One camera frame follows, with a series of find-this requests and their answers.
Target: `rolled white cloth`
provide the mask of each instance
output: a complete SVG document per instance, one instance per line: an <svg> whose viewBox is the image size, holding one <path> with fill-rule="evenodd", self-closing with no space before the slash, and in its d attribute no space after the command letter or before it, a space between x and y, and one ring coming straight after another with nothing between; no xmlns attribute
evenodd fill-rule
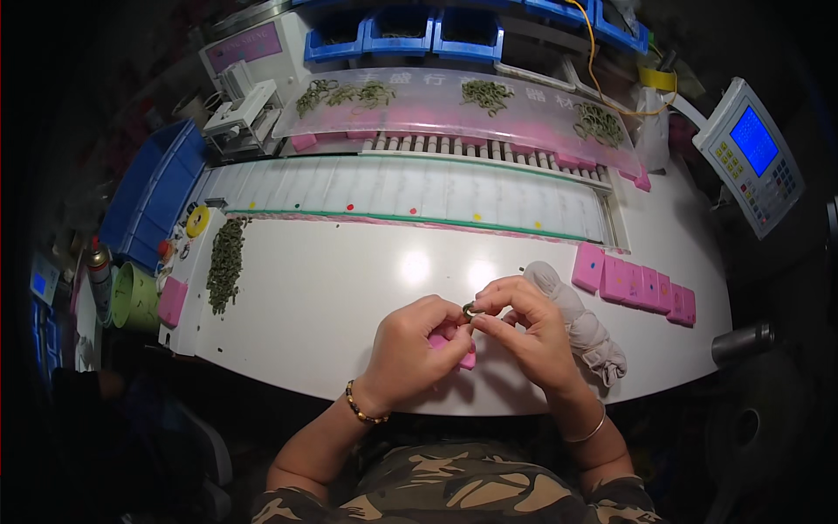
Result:
<svg viewBox="0 0 838 524"><path fill-rule="evenodd" d="M623 378L628 367L626 355L620 346L611 340L597 316L585 309L576 291L559 278L559 274L547 262L532 262L524 270L524 278L534 283L543 294L559 307L565 318L565 328L571 341L571 350L579 355L588 368L603 379L605 387L611 387L618 378Z"/></svg>

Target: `yellow wire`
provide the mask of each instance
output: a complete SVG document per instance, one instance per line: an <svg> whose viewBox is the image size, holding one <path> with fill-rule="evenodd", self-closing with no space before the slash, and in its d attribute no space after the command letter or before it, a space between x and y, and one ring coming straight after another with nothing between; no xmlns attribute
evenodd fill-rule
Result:
<svg viewBox="0 0 838 524"><path fill-rule="evenodd" d="M580 5L579 2L577 2L577 0L565 0L565 2L572 3L573 5L578 7L579 10L582 11L582 16L585 17L585 23L587 24L587 32L591 36L591 57L587 61L587 72L591 76L591 79L593 80L594 85L596 85L597 92L599 93L599 100L602 101L603 104L605 104L606 106L614 109L616 112L620 113L621 115L626 115L626 116L642 115L642 116L647 116L647 117L652 117L654 115L657 115L660 112L662 112L664 109L666 109L667 107L672 105L672 102L675 101L675 96L678 95L678 74L675 73L674 71L673 71L673 74L675 75L675 90L672 93L672 100L666 102L666 104L664 104L658 111L655 111L655 112L648 112L648 111L629 111L629 112L625 112L625 111L621 110L619 107L616 107L613 104L607 102L605 100L604 95L603 95L603 89L599 86L599 81L597 80L597 77L594 76L594 74L593 74L593 54L597 50L597 45L595 44L595 38L593 37L593 28L591 27L591 20L587 17L587 13L585 13L585 8L583 8L582 5ZM654 46L652 46L652 49L654 49L655 53L660 54L660 51L658 51L657 48L655 48Z"/></svg>

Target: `clear plastic cover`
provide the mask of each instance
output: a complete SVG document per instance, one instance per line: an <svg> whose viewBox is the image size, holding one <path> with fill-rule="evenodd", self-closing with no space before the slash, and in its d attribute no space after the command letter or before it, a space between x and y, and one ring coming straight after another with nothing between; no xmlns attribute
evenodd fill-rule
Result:
<svg viewBox="0 0 838 524"><path fill-rule="evenodd" d="M367 81L378 80L388 90L392 89L395 96L373 109L363 107L357 99L336 106L329 106L322 100L301 118L297 100L311 80L336 80L339 85L350 83L358 87ZM490 117L489 111L476 103L463 104L461 85L471 80L497 82L515 96L504 99L507 108ZM332 71L310 75L300 83L272 136L387 131L475 137L571 155L640 176L640 165L629 134L620 116L610 108L596 104L613 114L623 130L623 141L617 148L602 145L592 136L582 140L577 135L573 129L578 122L574 107L582 102L596 104L523 80L456 70L374 68Z"/></svg>

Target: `machine label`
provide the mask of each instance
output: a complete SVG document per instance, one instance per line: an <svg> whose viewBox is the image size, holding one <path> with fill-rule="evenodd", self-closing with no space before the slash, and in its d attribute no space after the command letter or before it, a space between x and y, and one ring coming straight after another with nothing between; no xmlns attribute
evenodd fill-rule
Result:
<svg viewBox="0 0 838 524"><path fill-rule="evenodd" d="M220 73L225 67L239 60L250 62L281 52L282 46L279 44L279 36L273 22L231 36L206 50L215 73Z"/></svg>

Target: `bracelet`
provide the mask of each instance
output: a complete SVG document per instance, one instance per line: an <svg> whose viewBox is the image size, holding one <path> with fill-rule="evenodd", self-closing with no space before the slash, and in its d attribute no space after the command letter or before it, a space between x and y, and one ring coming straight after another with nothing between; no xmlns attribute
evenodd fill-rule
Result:
<svg viewBox="0 0 838 524"><path fill-rule="evenodd" d="M368 422L368 423L371 423L371 424L381 424L383 422L387 422L388 420L390 420L390 415L389 414L385 415L384 417L381 417L381 418L372 418L372 417L367 417L366 415L364 415L361 412L361 410L358 408L358 405L355 404L355 399L352 398L352 385L354 384L354 382L355 382L354 380L351 380L351 381L346 383L346 402L349 402L349 407L352 408L352 411L355 413L355 415L358 416L358 419L361 422Z"/></svg>
<svg viewBox="0 0 838 524"><path fill-rule="evenodd" d="M591 431L591 432L590 432L590 433L589 433L586 437L583 437L583 438L575 438L575 439L573 439L573 440L571 440L571 439L569 439L569 438L565 438L565 439L564 439L564 441L565 441L565 442L567 442L567 443L569 443L569 444L577 444L577 443L580 443L580 442L585 442L586 440L588 440L589 438L591 438L592 436L594 436L595 434L597 434L597 431L599 431L599 429L600 429L600 428L603 426L603 424L605 423L605 417L606 417L606 413L605 413L605 404L603 404L603 401L601 401L601 400L599 400L599 399L597 399L597 402L599 402L599 403L600 403L600 405L602 405L602 406L603 406L603 417L599 420L599 424L597 424L597 426L593 429L593 431Z"/></svg>

